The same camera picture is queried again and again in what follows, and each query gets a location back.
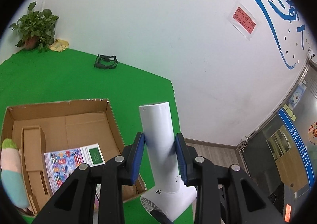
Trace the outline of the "yellow cloth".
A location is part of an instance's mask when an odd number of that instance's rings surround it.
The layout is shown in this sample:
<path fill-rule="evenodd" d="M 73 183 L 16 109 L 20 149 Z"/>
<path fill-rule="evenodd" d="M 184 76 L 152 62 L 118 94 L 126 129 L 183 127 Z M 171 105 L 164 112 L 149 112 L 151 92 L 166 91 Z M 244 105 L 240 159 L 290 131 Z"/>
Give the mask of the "yellow cloth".
<path fill-rule="evenodd" d="M 63 52 L 67 48 L 69 48 L 68 41 L 62 39 L 55 39 L 55 42 L 53 42 L 51 46 L 49 46 L 49 49 L 55 52 Z"/>

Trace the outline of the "red wall notice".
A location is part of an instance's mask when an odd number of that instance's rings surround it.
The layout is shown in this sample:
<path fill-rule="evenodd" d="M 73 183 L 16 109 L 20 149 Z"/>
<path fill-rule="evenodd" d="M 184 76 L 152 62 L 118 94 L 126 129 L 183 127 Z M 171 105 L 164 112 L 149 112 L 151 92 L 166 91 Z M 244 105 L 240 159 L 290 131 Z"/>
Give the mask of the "red wall notice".
<path fill-rule="evenodd" d="M 252 39 L 260 25 L 260 22 L 238 0 L 235 1 L 227 20 L 248 40 Z"/>

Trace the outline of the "large open cardboard box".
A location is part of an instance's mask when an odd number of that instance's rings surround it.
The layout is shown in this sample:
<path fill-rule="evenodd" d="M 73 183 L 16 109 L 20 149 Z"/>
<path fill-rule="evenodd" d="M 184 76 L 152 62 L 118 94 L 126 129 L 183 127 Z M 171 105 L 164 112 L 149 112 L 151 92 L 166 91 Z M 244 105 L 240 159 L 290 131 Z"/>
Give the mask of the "large open cardboard box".
<path fill-rule="evenodd" d="M 105 162 L 124 149 L 118 125 L 107 99 L 59 101 L 7 107 L 1 141 L 12 139 L 21 160 L 23 127 L 40 126 L 46 137 L 46 153 L 99 144 Z M 23 209 L 35 216 L 31 207 Z"/>

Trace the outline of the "pink and blue plush toy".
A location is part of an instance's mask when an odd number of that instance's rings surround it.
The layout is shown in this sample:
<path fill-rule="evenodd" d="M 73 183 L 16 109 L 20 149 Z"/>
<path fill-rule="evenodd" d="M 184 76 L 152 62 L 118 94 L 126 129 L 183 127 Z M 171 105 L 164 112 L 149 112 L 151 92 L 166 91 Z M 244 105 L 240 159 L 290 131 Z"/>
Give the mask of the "pink and blue plush toy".
<path fill-rule="evenodd" d="M 21 209 L 30 206 L 22 176 L 20 153 L 12 139 L 4 139 L 1 145 L 1 181 L 11 202 Z"/>

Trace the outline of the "colourful board game box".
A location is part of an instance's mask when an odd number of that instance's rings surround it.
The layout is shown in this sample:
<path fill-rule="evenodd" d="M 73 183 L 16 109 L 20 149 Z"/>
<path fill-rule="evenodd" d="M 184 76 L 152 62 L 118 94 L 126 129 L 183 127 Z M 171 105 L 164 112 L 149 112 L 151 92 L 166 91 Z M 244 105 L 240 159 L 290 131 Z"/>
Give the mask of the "colourful board game box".
<path fill-rule="evenodd" d="M 105 164 L 99 144 L 44 153 L 51 191 L 55 193 L 81 164 L 90 167 Z"/>

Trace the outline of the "white handheld fan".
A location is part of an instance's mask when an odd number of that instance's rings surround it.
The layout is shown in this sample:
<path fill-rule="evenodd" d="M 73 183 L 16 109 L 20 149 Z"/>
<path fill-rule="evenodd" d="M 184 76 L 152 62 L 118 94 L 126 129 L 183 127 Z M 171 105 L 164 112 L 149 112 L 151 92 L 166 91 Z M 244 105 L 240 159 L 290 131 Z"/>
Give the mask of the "white handheld fan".
<path fill-rule="evenodd" d="M 155 183 L 140 197 L 141 204 L 148 213 L 159 212 L 173 222 L 191 206 L 197 190 L 179 174 L 169 103 L 141 105 L 139 113 Z"/>

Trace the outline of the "green table cloth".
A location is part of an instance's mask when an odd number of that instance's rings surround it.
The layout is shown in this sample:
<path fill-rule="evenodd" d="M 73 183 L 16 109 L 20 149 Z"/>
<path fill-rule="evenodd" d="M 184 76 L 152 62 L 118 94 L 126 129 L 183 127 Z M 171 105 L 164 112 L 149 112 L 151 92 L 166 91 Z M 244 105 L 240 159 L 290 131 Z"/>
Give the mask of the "green table cloth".
<path fill-rule="evenodd" d="M 142 131 L 139 106 L 168 102 L 174 133 L 180 124 L 174 90 L 168 79 L 119 63 L 94 67 L 95 57 L 64 52 L 20 51 L 1 64 L 1 129 L 9 106 L 59 101 L 107 99 L 124 145 Z"/>

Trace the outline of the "potted plant in brown pot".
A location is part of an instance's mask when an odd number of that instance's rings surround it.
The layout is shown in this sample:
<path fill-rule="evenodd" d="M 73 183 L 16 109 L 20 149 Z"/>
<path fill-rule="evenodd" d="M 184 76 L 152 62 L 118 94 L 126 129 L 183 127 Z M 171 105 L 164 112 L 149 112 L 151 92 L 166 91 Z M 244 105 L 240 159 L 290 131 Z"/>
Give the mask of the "potted plant in brown pot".
<path fill-rule="evenodd" d="M 19 35 L 17 48 L 26 50 L 37 48 L 39 52 L 46 52 L 55 41 L 55 26 L 59 16 L 53 15 L 50 9 L 35 10 L 36 4 L 36 1 L 31 2 L 27 13 L 9 28 Z"/>

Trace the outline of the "narrow brown cardboard tray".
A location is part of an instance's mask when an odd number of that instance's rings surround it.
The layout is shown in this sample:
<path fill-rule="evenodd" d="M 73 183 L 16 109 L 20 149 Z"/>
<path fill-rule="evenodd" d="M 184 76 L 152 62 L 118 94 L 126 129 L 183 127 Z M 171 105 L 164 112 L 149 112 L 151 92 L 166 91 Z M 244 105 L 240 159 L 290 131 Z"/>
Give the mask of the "narrow brown cardboard tray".
<path fill-rule="evenodd" d="M 27 199 L 37 215 L 53 195 L 45 162 L 46 137 L 40 126 L 22 128 L 20 150 Z"/>

